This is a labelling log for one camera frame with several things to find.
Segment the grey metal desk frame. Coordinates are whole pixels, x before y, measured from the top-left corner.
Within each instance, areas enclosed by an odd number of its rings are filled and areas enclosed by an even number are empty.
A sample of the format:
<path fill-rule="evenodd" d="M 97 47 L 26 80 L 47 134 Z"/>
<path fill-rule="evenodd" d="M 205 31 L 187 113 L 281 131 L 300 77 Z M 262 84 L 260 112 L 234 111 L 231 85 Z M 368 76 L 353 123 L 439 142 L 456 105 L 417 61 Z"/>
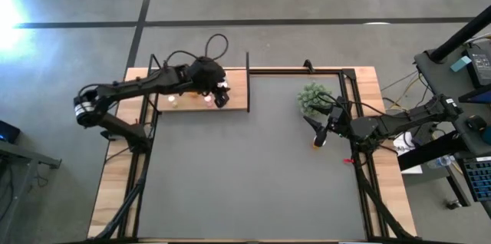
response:
<path fill-rule="evenodd" d="M 61 159 L 0 141 L 0 182 L 5 176 L 9 178 L 5 188 L 7 202 L 4 208 L 2 208 L 2 200 L 5 197 L 0 193 L 0 244 L 4 244 L 9 237 L 19 204 L 38 172 L 39 164 L 58 169 Z"/>

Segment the wooden shelf with black frame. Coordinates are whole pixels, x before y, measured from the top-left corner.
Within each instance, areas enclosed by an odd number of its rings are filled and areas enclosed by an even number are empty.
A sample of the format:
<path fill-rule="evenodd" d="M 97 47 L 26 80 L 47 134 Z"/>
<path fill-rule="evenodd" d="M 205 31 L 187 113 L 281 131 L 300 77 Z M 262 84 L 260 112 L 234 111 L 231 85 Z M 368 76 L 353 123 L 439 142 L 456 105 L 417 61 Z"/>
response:
<path fill-rule="evenodd" d="M 249 53 L 245 54 L 245 66 L 243 68 L 224 68 L 226 81 L 230 90 L 227 92 L 229 101 L 223 108 L 218 108 L 214 103 L 214 95 L 209 94 L 213 99 L 213 107 L 206 106 L 203 95 L 191 97 L 190 93 L 178 94 L 150 94 L 144 103 L 145 106 L 158 110 L 159 112 L 184 112 L 184 111 L 208 111 L 208 110 L 247 110 L 249 106 L 249 82 L 250 82 L 250 63 Z M 177 98 L 178 107 L 172 108 L 168 97 L 173 95 Z"/>

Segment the black power adapter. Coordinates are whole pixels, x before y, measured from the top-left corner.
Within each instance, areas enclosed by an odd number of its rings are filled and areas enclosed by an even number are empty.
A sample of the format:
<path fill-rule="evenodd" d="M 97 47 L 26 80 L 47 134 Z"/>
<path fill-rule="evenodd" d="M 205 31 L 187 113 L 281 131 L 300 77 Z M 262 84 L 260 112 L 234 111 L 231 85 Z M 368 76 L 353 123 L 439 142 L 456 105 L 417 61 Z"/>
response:
<path fill-rule="evenodd" d="M 491 84 L 491 56 L 478 45 L 470 44 L 465 55 L 471 60 L 467 65 L 471 81 L 475 88 Z"/>

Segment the grey table mat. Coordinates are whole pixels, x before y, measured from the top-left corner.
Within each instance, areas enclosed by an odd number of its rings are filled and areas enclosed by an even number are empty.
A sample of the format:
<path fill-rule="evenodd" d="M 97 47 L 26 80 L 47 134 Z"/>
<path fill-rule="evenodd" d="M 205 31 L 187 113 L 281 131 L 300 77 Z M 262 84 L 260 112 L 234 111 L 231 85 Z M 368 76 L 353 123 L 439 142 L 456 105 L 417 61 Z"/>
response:
<path fill-rule="evenodd" d="M 301 76 L 251 80 L 249 110 L 162 114 L 140 212 L 141 238 L 363 239 L 348 140 L 315 149 Z"/>

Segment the black pole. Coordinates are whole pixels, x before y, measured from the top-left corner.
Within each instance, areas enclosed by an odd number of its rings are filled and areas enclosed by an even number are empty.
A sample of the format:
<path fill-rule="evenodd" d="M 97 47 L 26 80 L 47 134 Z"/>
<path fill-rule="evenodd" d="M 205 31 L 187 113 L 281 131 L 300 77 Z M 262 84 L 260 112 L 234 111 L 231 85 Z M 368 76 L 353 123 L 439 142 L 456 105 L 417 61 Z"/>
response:
<path fill-rule="evenodd" d="M 465 41 L 470 40 L 476 33 L 483 30 L 489 24 L 491 24 L 491 5 L 480 12 L 442 45 L 431 51 L 425 51 L 425 54 L 432 62 L 437 64 L 442 63 L 451 52 L 455 51 Z"/>

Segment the black desk support beam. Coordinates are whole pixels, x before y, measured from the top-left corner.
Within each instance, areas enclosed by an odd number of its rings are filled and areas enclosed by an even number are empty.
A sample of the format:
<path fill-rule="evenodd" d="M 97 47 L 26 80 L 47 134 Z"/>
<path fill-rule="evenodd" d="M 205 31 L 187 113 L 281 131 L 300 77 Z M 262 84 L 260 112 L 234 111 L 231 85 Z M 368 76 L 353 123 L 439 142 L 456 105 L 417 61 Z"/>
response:
<path fill-rule="evenodd" d="M 476 145 L 465 134 L 454 130 L 404 153 L 397 159 L 400 170 L 403 171 L 446 155 L 472 157 L 476 155 Z"/>

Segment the black computer tower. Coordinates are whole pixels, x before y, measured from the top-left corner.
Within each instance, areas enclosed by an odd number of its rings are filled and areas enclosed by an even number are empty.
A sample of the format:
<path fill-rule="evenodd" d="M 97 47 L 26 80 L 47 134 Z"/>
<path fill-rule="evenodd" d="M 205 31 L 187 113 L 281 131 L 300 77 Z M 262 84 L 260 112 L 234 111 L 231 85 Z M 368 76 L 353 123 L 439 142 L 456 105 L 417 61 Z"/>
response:
<path fill-rule="evenodd" d="M 20 134 L 19 128 L 0 120 L 0 141 L 16 144 Z"/>

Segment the white paper sheet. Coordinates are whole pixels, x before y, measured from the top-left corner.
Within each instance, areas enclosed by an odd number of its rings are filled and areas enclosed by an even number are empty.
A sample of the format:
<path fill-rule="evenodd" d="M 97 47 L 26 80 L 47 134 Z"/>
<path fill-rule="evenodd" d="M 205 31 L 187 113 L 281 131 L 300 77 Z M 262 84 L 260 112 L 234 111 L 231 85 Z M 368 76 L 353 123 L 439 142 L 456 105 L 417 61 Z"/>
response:
<path fill-rule="evenodd" d="M 415 145 L 412 144 L 412 134 L 411 132 L 405 132 L 396 137 L 393 140 L 393 146 L 395 150 L 397 151 L 398 156 L 402 156 L 406 152 L 409 152 L 415 148 Z M 407 170 L 403 170 L 402 174 L 422 174 L 422 168 L 421 165 L 411 167 Z"/>

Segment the green artificial potted plant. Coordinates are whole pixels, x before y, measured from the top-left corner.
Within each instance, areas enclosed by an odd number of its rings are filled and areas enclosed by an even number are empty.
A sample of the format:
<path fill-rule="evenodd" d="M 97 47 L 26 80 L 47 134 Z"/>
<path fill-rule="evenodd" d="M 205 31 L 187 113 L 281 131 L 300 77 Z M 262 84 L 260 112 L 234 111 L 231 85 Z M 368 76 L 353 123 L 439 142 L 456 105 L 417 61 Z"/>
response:
<path fill-rule="evenodd" d="M 327 107 L 333 100 L 328 96 L 331 94 L 323 84 L 311 82 L 303 87 L 297 94 L 297 102 L 300 111 L 308 117 L 319 115 L 313 106 Z"/>

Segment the black computer mouse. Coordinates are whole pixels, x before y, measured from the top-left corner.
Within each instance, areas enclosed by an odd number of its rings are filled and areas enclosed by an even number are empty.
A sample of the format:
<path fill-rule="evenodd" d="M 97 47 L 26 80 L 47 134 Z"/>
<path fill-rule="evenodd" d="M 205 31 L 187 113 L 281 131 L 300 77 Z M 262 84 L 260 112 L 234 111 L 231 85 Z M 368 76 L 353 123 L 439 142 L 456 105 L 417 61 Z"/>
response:
<path fill-rule="evenodd" d="M 479 115 L 472 115 L 465 120 L 465 124 L 471 131 L 482 132 L 487 128 L 487 122 Z"/>

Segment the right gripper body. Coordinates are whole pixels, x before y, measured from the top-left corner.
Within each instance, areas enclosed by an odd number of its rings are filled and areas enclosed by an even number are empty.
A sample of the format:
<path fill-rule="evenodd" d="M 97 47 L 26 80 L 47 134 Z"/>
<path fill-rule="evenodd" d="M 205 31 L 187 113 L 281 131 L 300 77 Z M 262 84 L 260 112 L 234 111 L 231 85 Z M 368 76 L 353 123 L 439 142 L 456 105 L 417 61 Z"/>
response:
<path fill-rule="evenodd" d="M 351 129 L 351 121 L 350 117 L 341 117 L 336 118 L 333 115 L 330 115 L 327 119 L 327 124 L 325 126 L 324 132 L 337 134 L 339 137 L 343 137 L 349 140 L 354 138 Z"/>

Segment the grey side desk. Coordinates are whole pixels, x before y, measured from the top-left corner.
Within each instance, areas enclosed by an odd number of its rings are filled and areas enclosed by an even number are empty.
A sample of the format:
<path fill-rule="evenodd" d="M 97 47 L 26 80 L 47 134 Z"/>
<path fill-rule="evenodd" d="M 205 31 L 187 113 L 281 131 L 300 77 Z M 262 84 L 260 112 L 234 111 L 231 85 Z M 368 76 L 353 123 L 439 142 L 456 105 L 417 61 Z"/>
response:
<path fill-rule="evenodd" d="M 474 91 L 475 87 L 466 68 L 457 72 L 450 68 L 452 64 L 461 59 L 468 47 L 469 45 L 458 47 L 446 56 L 443 63 L 431 61 L 427 53 L 415 55 L 414 60 L 433 92 L 451 97 L 463 109 L 463 113 L 452 121 L 452 125 L 460 135 L 460 139 L 466 144 L 470 157 L 491 157 L 491 144 L 487 144 L 478 132 L 471 130 L 466 125 L 467 118 L 476 115 L 491 126 L 491 105 L 460 103 L 458 98 Z"/>

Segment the clear water bottle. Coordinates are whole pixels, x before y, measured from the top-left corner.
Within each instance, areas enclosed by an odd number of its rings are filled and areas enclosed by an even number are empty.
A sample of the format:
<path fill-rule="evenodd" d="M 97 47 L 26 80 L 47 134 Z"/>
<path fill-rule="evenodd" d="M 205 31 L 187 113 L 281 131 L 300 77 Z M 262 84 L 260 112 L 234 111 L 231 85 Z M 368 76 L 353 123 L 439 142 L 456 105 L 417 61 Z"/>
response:
<path fill-rule="evenodd" d="M 444 167 L 449 167 L 453 163 L 455 163 L 455 157 L 451 155 L 444 155 L 441 157 L 438 157 L 436 159 L 430 160 L 426 162 L 426 165 L 430 169 L 439 169 L 439 168 L 444 168 Z"/>

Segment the teal box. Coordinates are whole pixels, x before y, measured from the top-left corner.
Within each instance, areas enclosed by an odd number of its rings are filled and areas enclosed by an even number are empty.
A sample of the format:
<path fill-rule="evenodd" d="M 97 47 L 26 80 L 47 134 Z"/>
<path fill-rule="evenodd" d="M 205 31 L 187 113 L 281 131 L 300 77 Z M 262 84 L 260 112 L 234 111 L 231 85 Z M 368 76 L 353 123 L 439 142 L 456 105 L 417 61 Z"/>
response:
<path fill-rule="evenodd" d="M 472 60 L 468 56 L 462 56 L 450 66 L 450 70 L 453 72 L 458 72 L 464 69 L 471 62 Z"/>

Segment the black aluminium rig frame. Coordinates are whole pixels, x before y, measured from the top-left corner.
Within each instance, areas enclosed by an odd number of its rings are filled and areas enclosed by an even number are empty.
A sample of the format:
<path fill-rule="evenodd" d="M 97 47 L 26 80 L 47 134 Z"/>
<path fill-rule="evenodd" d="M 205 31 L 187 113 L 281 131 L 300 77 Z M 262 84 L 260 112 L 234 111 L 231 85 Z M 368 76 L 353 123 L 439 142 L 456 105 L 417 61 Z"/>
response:
<path fill-rule="evenodd" d="M 384 110 L 377 74 L 373 67 L 316 67 L 315 74 L 309 74 L 305 67 L 256 67 L 256 68 L 227 68 L 231 81 L 239 84 L 243 92 L 246 88 L 246 72 L 251 76 L 285 75 L 303 77 L 329 77 L 333 71 L 346 71 L 354 78 L 344 77 L 348 86 L 348 97 L 351 100 L 363 102 L 362 110 L 366 114 L 376 114 Z M 124 121 L 156 120 L 157 113 L 148 108 L 145 97 L 135 97 L 125 100 L 117 107 L 116 116 Z M 372 155 L 370 163 L 364 167 L 364 174 L 373 186 L 378 188 L 381 199 L 401 226 L 411 235 L 417 234 L 414 218 L 410 210 L 403 174 L 397 162 L 395 148 L 390 141 L 384 142 Z M 126 148 L 123 140 L 112 140 L 107 149 L 107 157 L 112 163 L 103 167 L 101 182 L 87 238 L 93 238 L 104 230 L 110 220 L 116 215 L 124 198 L 136 184 L 142 173 L 143 162 L 147 158 L 143 154 L 134 155 Z"/>

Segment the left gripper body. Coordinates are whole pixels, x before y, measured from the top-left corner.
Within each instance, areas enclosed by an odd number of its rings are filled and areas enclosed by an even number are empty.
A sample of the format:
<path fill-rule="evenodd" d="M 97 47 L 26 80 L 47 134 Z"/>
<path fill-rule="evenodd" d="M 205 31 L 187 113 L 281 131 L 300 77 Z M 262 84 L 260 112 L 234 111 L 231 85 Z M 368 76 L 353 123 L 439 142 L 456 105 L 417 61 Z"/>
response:
<path fill-rule="evenodd" d="M 202 93 L 216 93 L 220 90 L 219 83 L 224 82 L 226 73 L 223 67 L 213 59 L 197 58 L 187 69 L 193 88 Z"/>

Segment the black backlit keyboard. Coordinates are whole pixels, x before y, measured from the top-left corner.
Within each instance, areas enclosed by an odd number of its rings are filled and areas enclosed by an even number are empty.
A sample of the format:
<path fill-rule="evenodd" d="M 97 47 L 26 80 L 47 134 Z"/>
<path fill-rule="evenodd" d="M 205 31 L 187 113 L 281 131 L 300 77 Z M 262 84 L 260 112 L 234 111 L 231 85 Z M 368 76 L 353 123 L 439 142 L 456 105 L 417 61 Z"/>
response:
<path fill-rule="evenodd" d="M 491 201 L 491 157 L 464 159 L 462 171 L 474 201 Z"/>

